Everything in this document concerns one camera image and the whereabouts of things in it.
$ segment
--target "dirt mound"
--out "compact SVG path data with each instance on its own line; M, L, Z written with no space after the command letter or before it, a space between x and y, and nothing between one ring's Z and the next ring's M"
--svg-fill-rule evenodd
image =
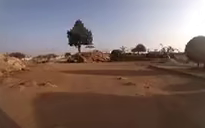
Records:
M70 56L67 62L70 63L92 63L92 62L107 62L110 60L109 54L98 50L92 52L82 52Z
M25 68L26 65L22 60L0 54L0 76L4 75L5 73L20 71Z
M50 61L54 61L57 55L55 54L46 54L46 55L39 55L32 58L32 61L35 63L47 63Z

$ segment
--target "tree canopy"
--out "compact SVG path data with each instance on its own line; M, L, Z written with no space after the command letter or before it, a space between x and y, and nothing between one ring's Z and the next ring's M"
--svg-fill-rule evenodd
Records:
M143 44L138 44L132 49L132 52L146 52L146 47Z
M205 36L192 38L185 47L185 53L191 61L205 64Z
M85 28L81 20L77 20L73 28L67 31L67 37L69 45L77 47L78 52L81 52L81 45L93 44L92 32Z

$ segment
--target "tree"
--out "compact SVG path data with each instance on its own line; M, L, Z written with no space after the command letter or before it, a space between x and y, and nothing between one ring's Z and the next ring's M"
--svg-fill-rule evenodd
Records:
M72 29L67 32L67 37L70 46L78 48L81 52L81 45L92 45L93 35L90 30L85 28L81 20L77 20Z
M120 47L120 50L121 50L122 53L125 53L125 52L126 52L126 49L127 49L127 48L126 48L125 46L121 46L121 47Z
M26 57L25 54L21 53L21 52L12 52L9 54L10 57L15 57L15 58L18 58L18 59L23 59Z
M132 52L146 52L146 47L143 44L138 44L132 49Z
M85 48L95 48L93 45L87 45Z
M185 47L186 56L198 64L205 65L205 36L192 38Z
M179 52L178 49L173 48L173 47L171 47L171 46L163 46L163 44L160 44L160 46L162 47L162 48L160 49L160 53L163 54L163 55L165 55L165 56L168 57L168 58L170 58L170 54L171 54L171 53L174 53L174 52L176 52L176 51Z
M119 49L114 49L112 50L111 54L110 54L110 60L111 61L120 61L122 60L122 51Z

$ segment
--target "sky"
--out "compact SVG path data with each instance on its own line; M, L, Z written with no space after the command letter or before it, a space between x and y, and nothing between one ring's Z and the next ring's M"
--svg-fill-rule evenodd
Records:
M0 0L0 52L76 52L66 33L78 19L99 50L162 43L184 51L205 35L205 0Z

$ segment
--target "dirt path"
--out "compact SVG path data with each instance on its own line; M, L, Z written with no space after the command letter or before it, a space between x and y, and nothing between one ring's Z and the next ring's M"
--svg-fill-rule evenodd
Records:
M146 63L45 64L2 80L0 109L11 128L205 128L205 82Z

